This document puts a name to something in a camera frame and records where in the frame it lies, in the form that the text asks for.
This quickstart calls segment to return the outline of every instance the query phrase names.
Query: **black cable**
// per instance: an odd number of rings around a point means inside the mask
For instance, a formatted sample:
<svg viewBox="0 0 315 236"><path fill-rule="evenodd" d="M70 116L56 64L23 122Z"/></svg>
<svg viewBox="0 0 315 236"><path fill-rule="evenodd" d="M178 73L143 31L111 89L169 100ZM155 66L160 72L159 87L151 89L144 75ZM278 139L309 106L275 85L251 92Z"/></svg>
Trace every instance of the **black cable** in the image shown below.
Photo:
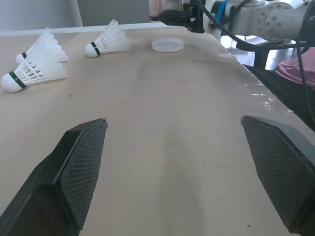
<svg viewBox="0 0 315 236"><path fill-rule="evenodd" d="M205 5L202 3L201 0L195 0L199 3L199 6L201 7L202 11L210 18L210 20L217 25L226 35L228 35L230 38L235 40L236 42L246 45L247 47L255 48L257 50L281 50L281 49L288 49L288 48L296 48L298 47L298 44L289 44L289 45L281 45L281 46L275 46L275 47L270 47L270 46L258 46L254 45L251 43L248 43L238 37L236 37L232 32L230 32L228 29L226 29L205 7ZM306 47L308 46L307 43L300 44L300 47Z"/></svg>
<svg viewBox="0 0 315 236"><path fill-rule="evenodd" d="M247 3L249 3L251 0L244 0L243 2L241 2L240 4L238 4L238 6L233 10L232 14L229 16L228 18L228 30L232 31L232 27L233 27L233 21L234 18L236 16L236 14L241 10L241 8L246 5Z"/></svg>
<svg viewBox="0 0 315 236"><path fill-rule="evenodd" d="M299 61L300 73L301 73L301 78L302 78L302 83L303 83L303 88L304 88L304 93L305 93L305 97L306 97L307 106L308 106L308 109L309 109L312 121L315 124L314 113L313 113L313 110L312 110L310 96L309 96L309 89L307 87L307 81L306 81L306 77L305 77L305 71L304 71L304 66L303 66L301 48L297 47L296 48L296 52L297 52L297 58L298 58L298 61Z"/></svg>

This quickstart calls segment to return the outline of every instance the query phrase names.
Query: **badminton shuttlecock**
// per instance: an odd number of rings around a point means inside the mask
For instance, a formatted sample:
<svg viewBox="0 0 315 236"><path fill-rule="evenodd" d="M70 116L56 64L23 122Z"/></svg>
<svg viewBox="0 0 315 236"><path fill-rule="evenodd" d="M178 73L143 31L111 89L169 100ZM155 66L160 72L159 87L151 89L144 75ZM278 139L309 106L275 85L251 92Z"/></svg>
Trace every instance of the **badminton shuttlecock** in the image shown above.
<svg viewBox="0 0 315 236"><path fill-rule="evenodd" d="M21 53L16 57L16 63L18 65L21 64L23 60L26 59L26 57L34 53L40 53L38 49L41 48L43 50L45 47L49 48L54 54L60 57L59 62L69 60L61 46L58 44L58 41L55 39L54 35L50 33L49 29L47 28L27 52Z"/></svg>
<svg viewBox="0 0 315 236"><path fill-rule="evenodd" d="M90 58L96 58L102 53L128 51L130 44L126 33L118 22L112 20L106 30L92 43L85 47L85 53Z"/></svg>
<svg viewBox="0 0 315 236"><path fill-rule="evenodd" d="M49 48L41 53L31 54L15 71L1 78L2 87L8 92L19 92L28 85L69 77L59 57Z"/></svg>

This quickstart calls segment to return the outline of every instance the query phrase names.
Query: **white baseboard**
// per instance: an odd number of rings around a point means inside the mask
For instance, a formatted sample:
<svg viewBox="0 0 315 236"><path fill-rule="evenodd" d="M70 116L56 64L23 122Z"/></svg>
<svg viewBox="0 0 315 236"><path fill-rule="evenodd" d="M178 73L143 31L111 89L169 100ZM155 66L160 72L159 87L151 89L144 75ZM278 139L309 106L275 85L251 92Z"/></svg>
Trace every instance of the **white baseboard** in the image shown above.
<svg viewBox="0 0 315 236"><path fill-rule="evenodd" d="M175 26L167 26L162 22L142 23L142 24L127 24L127 25L121 25L121 26L122 26L123 30L178 28ZM105 29L106 29L106 26L90 26L90 27L60 28L60 29L50 29L50 30L52 33L81 33L81 32L104 31ZM0 37L38 35L38 34L41 34L43 31L44 31L44 29L21 30L21 31L2 31L2 32L0 32Z"/></svg>

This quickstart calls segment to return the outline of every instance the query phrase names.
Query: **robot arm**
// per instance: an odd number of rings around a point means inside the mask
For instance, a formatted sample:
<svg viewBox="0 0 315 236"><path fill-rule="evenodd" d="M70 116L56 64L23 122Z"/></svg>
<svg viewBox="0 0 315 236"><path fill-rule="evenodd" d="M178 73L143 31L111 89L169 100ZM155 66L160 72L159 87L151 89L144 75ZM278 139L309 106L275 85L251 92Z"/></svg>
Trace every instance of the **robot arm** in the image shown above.
<svg viewBox="0 0 315 236"><path fill-rule="evenodd" d="M220 19L223 25L227 26L233 10L242 1L227 2ZM203 0L203 3L209 12L216 16L222 0ZM299 0L294 5L278 0L252 0L233 18L231 31L236 35L255 35L268 41L298 40L310 3L310 0ZM196 0L149 0L149 7L152 21L184 26L191 32L215 32L215 25L201 11Z"/></svg>

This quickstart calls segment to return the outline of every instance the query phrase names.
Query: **table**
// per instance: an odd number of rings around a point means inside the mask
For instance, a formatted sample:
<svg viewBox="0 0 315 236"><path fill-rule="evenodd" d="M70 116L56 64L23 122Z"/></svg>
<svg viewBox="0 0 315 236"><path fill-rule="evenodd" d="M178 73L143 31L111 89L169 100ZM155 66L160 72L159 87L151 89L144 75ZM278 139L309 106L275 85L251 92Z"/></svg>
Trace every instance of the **table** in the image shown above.
<svg viewBox="0 0 315 236"><path fill-rule="evenodd" d="M107 118L97 187L81 236L288 236L260 183L243 115L315 134L211 35L130 30L129 52L89 59L99 32L59 34L70 78L0 88L0 212L63 133ZM185 48L154 52L174 36ZM0 39L0 74L37 36Z"/></svg>

